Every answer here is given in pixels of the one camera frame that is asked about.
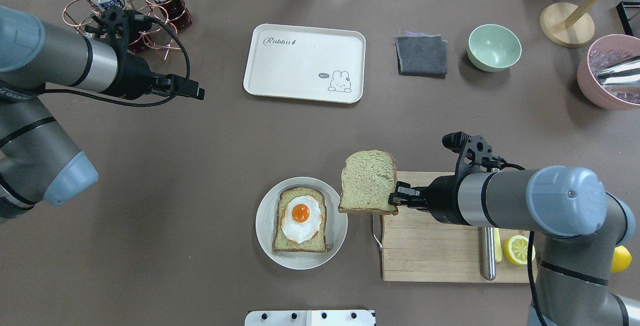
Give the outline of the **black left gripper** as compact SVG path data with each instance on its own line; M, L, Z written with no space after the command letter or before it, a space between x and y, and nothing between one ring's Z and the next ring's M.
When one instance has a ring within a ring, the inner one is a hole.
M204 100L206 90L199 87L199 83L183 76L169 74L162 75L152 72L150 66L139 56L128 51L117 51L117 71L112 83L102 95L121 99L134 100L145 94L169 94Z

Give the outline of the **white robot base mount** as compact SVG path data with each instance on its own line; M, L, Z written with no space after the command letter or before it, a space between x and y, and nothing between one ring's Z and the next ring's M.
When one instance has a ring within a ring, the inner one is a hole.
M249 312L245 326L376 326L370 310L286 310Z

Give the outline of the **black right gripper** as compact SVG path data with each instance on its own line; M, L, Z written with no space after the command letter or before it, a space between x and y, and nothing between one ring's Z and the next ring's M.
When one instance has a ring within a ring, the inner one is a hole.
M412 188L409 183L397 182L396 194L390 194L388 203L428 212L444 224L467 226L457 202L458 187L454 175L439 176L425 187Z

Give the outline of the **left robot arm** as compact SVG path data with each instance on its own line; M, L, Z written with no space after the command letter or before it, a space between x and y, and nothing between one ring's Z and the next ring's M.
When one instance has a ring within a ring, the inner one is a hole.
M16 219L45 201L59 206L98 180L98 172L39 98L70 93L137 107L135 99L177 96L204 99L205 90L186 76L151 71L128 52L130 35L162 21L112 6L94 16L89 38L20 10L1 7L0 217Z

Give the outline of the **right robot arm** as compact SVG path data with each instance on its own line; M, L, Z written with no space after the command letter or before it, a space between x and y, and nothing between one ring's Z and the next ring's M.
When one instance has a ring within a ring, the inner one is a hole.
M634 214L590 169L445 175L425 187L398 181L388 200L447 224L542 237L529 326L639 324L639 302L608 291L615 247L633 237Z

